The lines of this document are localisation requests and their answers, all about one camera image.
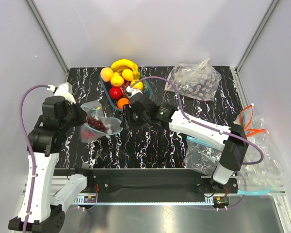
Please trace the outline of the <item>clear bag under right arm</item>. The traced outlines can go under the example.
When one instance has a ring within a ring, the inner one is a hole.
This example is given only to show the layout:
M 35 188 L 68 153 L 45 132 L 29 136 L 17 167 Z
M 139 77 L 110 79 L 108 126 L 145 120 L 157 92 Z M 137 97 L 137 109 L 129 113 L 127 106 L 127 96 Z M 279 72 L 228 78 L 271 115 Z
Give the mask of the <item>clear bag under right arm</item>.
M 187 136 L 186 142 L 188 147 L 184 158 L 185 168 L 212 176 L 219 164 L 222 152 L 214 149 L 210 144 L 190 136 Z

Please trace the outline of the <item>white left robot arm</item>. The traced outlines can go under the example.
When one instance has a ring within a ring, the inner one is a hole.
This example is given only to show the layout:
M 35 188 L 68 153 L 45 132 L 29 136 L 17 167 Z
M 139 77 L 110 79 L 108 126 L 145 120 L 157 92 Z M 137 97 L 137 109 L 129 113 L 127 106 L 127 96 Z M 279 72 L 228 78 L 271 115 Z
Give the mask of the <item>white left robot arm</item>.
M 54 196 L 50 193 L 66 133 L 85 120 L 86 113 L 71 94 L 44 100 L 42 114 L 27 138 L 29 171 L 23 204 L 18 216 L 9 221 L 8 229 L 24 233 L 58 233 L 75 197 L 81 191 L 94 189 L 92 170 L 81 167 Z

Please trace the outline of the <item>red apple fruit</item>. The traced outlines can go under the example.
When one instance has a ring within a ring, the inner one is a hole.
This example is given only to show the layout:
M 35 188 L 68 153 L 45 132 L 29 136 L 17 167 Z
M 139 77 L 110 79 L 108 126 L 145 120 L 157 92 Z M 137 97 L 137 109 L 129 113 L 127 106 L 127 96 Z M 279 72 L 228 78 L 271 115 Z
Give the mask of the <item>red apple fruit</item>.
M 119 100 L 123 97 L 123 92 L 120 87 L 113 86 L 109 90 L 109 96 L 112 100 Z

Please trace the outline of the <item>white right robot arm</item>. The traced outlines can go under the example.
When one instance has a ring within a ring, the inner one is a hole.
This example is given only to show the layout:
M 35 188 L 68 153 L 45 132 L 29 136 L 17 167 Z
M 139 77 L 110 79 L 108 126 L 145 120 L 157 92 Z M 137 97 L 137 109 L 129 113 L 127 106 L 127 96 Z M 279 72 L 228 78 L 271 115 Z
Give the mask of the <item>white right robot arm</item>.
M 242 126 L 216 125 L 181 112 L 170 104 L 157 105 L 148 96 L 137 93 L 128 104 L 123 105 L 122 127 L 137 128 L 143 125 L 182 133 L 204 142 L 221 152 L 210 186 L 215 192 L 222 192 L 234 172 L 240 171 L 249 142 Z

